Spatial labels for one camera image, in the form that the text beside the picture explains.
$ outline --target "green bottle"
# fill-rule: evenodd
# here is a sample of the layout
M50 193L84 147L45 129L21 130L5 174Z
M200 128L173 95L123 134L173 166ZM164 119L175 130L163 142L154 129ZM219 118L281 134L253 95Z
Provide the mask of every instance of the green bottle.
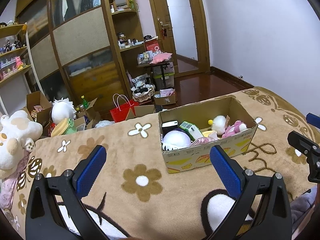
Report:
M87 109L89 107L88 101L84 99L84 96L82 96L81 98L83 106L85 107L85 109Z

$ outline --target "white round plush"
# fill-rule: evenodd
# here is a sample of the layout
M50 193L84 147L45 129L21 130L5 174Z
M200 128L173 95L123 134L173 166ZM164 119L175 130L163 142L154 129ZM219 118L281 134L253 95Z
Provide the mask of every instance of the white round plush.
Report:
M247 126L245 125L245 123L242 123L241 125L239 125L239 130L240 132L244 131L247 129Z
M218 135L223 135L226 132L225 124L226 118L223 115L218 115L215 119L213 119L211 129L216 131Z
M191 139L186 133L175 130L167 133L162 142L167 145L176 145L178 147L189 147L191 145Z
M70 102L68 98L55 101L51 113L52 120L56 125L65 118L73 120L73 114L75 112L72 102Z

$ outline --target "pink plush toy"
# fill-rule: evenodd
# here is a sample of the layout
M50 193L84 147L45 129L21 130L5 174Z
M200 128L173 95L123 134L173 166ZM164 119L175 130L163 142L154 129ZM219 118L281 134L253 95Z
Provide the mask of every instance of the pink plush toy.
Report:
M243 123L241 121L236 121L234 125L229 126L226 129L226 132L225 132L225 134L222 135L222 138L227 138L227 137L233 136L236 133L240 133L246 129L247 129L247 126L245 125L245 123Z

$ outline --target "red paper bag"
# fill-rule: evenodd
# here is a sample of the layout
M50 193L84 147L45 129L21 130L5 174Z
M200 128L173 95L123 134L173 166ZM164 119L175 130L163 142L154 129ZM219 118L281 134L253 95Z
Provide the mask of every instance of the red paper bag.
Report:
M115 96L118 95L117 103L115 102ZM119 98L123 98L126 103L123 105L119 105ZM135 114L134 107L139 105L139 102L133 101L133 99L128 100L125 95L114 94L113 102L115 103L116 108L111 109L110 113L115 122L122 122L126 119L130 108Z

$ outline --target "pink blanket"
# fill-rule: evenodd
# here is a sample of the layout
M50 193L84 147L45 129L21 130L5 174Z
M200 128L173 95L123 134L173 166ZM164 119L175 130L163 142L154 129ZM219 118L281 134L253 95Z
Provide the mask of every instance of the pink blanket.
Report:
M21 172L27 166L28 157L29 153L24 151L24 157L19 162L17 170L6 179L0 180L0 207L2 209L11 209L14 188L16 187Z

